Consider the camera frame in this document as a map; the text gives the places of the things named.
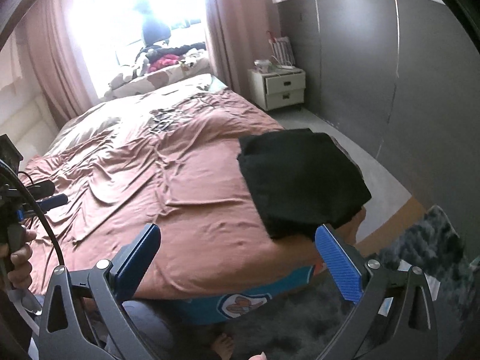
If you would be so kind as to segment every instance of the pink duvet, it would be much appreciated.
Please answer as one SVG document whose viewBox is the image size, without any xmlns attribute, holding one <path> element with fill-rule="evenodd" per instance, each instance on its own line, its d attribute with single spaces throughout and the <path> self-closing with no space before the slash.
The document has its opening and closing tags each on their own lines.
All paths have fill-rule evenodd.
<svg viewBox="0 0 480 360">
<path fill-rule="evenodd" d="M 152 96 L 161 108 L 162 95 L 145 96 L 154 104 Z M 159 225 L 162 243 L 140 298 L 238 293 L 318 262 L 310 240 L 268 237 L 239 170 L 237 138 L 279 130 L 271 117 L 229 90 L 203 92 L 160 114 L 172 122 L 165 131 L 151 132 L 147 117 L 28 164 L 35 180 L 49 178 L 69 197 L 47 216 L 69 270 L 111 259 L 148 222 Z M 363 216 L 341 233 L 354 239 Z M 31 290 L 40 294 L 58 261 L 38 225 Z"/>
</svg>

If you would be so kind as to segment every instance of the finger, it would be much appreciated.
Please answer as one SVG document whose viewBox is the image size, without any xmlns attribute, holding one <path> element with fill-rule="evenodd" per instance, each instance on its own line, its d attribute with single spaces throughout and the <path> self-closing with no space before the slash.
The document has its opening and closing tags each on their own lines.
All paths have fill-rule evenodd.
<svg viewBox="0 0 480 360">
<path fill-rule="evenodd" d="M 19 283 L 30 276 L 30 273 L 32 272 L 32 264 L 29 262 L 16 267 L 14 271 L 11 271 L 8 273 L 8 279 L 14 284 L 14 283 Z"/>
<path fill-rule="evenodd" d="M 21 266 L 25 264 L 30 257 L 32 257 L 32 248 L 30 245 L 23 245 L 20 250 L 17 250 L 15 253 L 11 254 L 11 262 L 14 264 L 15 267 Z"/>
<path fill-rule="evenodd" d="M 1 244 L 0 245 L 0 258 L 7 257 L 8 256 L 8 245 L 7 244 Z"/>
<path fill-rule="evenodd" d="M 28 288 L 32 285 L 32 282 L 32 276 L 28 276 L 26 279 L 12 284 L 19 290 L 28 290 Z"/>
<path fill-rule="evenodd" d="M 31 242 L 37 238 L 37 232 L 35 230 L 26 230 L 25 231 L 25 242 Z"/>
</svg>

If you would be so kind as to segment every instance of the black cable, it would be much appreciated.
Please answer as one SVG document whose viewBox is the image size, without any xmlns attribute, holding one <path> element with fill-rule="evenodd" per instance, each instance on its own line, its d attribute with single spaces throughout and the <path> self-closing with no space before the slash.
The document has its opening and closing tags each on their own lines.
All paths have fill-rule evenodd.
<svg viewBox="0 0 480 360">
<path fill-rule="evenodd" d="M 35 183 L 33 182 L 32 177 L 31 177 L 27 172 L 24 172 L 24 171 L 22 171 L 22 170 L 19 170 L 18 173 L 27 176 L 27 177 L 30 179 L 30 182 L 32 183 L 32 185 L 35 185 Z"/>
<path fill-rule="evenodd" d="M 27 230 L 30 230 L 32 228 L 32 225 L 33 225 L 33 218 L 29 218 L 29 219 L 30 219 L 30 221 L 28 222 L 28 225 L 26 223 Z"/>
<path fill-rule="evenodd" d="M 25 198 L 26 202 L 32 207 L 33 211 L 37 215 L 37 217 L 40 220 L 40 223 L 42 226 L 45 228 L 46 233 L 50 237 L 50 240 L 52 241 L 53 249 L 55 249 L 55 252 L 57 254 L 58 258 L 58 264 L 61 266 L 65 265 L 65 261 L 63 259 L 63 254 L 62 250 L 60 249 L 60 245 L 55 238 L 55 234 L 53 234 L 53 230 L 50 227 L 50 224 L 47 221 L 47 218 L 45 218 L 45 214 L 43 213 L 42 209 L 38 205 L 37 201 L 34 199 L 32 194 L 28 191 L 25 185 L 20 181 L 18 176 L 15 174 L 14 171 L 12 171 L 7 164 L 5 164 L 2 160 L 0 160 L 0 174 L 2 174 L 10 183 L 13 184 L 15 189 L 20 192 L 23 197 Z"/>
</svg>

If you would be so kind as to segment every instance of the clothes pile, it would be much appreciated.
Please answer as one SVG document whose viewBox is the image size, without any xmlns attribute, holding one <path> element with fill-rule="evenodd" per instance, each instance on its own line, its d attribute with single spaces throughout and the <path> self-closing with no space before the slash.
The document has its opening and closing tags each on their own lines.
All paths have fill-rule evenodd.
<svg viewBox="0 0 480 360">
<path fill-rule="evenodd" d="M 153 45 L 141 49 L 136 57 L 136 60 L 138 60 L 141 54 L 145 53 L 146 57 L 148 58 L 148 62 L 152 64 L 153 62 L 158 61 L 161 57 L 168 54 L 175 56 L 183 56 L 184 54 L 187 54 L 191 49 L 206 50 L 207 48 L 205 46 L 205 42 L 194 43 L 191 45 L 184 45 L 182 47 L 174 48 Z"/>
<path fill-rule="evenodd" d="M 143 48 L 133 65 L 120 66 L 118 74 L 109 83 L 110 90 L 114 91 L 146 73 L 159 71 L 168 66 L 182 64 L 192 68 L 196 65 L 198 58 L 203 56 L 205 50 L 205 42 L 175 48 L 157 45 Z"/>
<path fill-rule="evenodd" d="M 339 228 L 371 199 L 358 166 L 328 134 L 283 130 L 239 138 L 240 171 L 272 239 Z"/>
</svg>

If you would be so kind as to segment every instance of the bed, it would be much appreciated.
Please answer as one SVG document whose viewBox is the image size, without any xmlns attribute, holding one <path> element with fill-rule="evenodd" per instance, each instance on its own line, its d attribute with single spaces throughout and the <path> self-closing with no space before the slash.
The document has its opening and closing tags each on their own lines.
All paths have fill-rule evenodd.
<svg viewBox="0 0 480 360">
<path fill-rule="evenodd" d="M 232 308 L 222 309 L 218 299 L 236 304 L 244 296 L 258 306 L 308 283 L 320 262 L 306 237 L 269 238 L 239 170 L 238 137 L 280 129 L 204 74 L 94 107 L 25 170 L 69 197 L 47 219 L 70 270 L 111 259 L 146 223 L 156 223 L 162 244 L 135 296 L 170 299 L 179 310 L 220 307 L 210 319 L 190 321 L 211 323 L 243 314 L 225 312 Z M 354 240 L 364 216 L 340 234 Z M 37 220 L 33 228 L 31 290 L 44 294 L 58 261 Z"/>
</svg>

